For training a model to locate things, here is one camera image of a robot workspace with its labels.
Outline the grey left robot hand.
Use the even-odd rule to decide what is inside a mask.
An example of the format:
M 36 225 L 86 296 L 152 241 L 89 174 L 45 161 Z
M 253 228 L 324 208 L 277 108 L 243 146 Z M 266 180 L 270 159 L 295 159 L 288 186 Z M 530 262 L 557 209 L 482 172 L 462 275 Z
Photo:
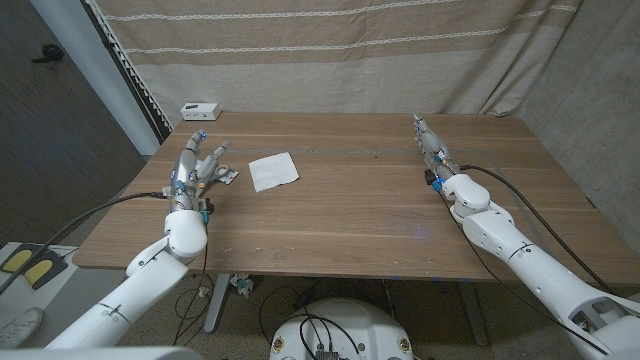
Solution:
M 202 199 L 201 195 L 210 183 L 230 172 L 229 167 L 221 164 L 220 160 L 231 148 L 232 142 L 223 142 L 218 148 L 211 150 L 203 160 L 199 160 L 199 147 L 205 139 L 206 134 L 203 130 L 196 131 L 175 162 L 166 194 L 170 200 L 170 213 L 193 210 L 211 214 L 214 211 L 211 202 Z

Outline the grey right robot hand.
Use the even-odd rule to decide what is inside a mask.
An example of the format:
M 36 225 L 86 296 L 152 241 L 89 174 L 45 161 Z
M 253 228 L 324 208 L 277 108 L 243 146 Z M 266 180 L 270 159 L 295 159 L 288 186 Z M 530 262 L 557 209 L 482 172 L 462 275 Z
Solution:
M 416 134 L 414 141 L 420 148 L 427 165 L 425 180 L 439 192 L 449 178 L 458 175 L 462 170 L 453 161 L 446 142 L 429 128 L 420 115 L 413 114 L 413 118 Z

